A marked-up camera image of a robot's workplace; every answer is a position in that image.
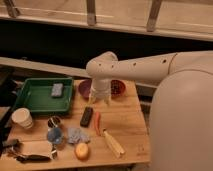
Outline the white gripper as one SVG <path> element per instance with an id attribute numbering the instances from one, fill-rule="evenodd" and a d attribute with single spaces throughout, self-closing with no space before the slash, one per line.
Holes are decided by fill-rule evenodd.
<path id="1" fill-rule="evenodd" d="M 107 106 L 111 104 L 111 80 L 93 78 L 88 104 L 94 104 L 97 99 L 104 99 Z"/>

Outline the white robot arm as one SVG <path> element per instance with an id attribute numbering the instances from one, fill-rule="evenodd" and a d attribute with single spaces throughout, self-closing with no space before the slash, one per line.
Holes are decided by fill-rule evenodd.
<path id="1" fill-rule="evenodd" d="M 90 99 L 110 98 L 114 78 L 156 88 L 150 171 L 213 171 L 213 50 L 122 60 L 105 52 L 86 65 Z"/>

